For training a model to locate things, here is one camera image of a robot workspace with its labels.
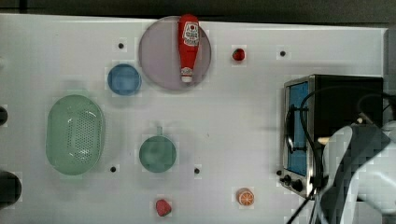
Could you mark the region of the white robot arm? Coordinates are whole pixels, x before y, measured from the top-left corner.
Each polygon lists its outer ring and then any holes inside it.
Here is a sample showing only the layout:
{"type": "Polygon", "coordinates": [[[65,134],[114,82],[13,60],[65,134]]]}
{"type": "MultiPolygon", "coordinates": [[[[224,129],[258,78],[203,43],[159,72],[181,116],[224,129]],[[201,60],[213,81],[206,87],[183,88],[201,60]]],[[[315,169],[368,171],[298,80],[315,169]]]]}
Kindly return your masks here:
{"type": "Polygon", "coordinates": [[[324,149],[329,178],[315,205],[315,224],[352,224],[358,200],[395,222],[395,123],[354,124],[333,134],[324,149]]]}

